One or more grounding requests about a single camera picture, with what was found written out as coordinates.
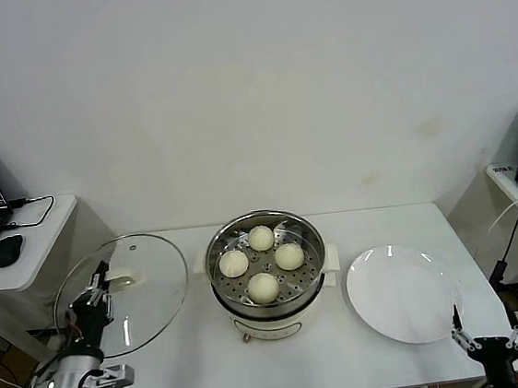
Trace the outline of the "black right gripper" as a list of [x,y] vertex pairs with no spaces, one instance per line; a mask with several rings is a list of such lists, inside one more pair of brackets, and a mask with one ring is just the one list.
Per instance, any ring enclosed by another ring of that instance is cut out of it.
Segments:
[[518,317],[513,308],[503,303],[512,333],[510,337],[480,337],[475,340],[462,326],[456,306],[453,306],[452,339],[472,359],[483,366],[488,388],[518,388],[513,363],[518,359]]

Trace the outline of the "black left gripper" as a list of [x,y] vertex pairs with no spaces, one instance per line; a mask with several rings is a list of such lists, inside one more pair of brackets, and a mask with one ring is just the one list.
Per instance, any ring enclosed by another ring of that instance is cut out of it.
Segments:
[[82,332],[73,341],[75,355],[99,355],[104,328],[112,322],[113,303],[106,273],[110,270],[109,263],[100,261],[91,276],[87,300],[73,302],[73,313],[76,315],[76,326]]

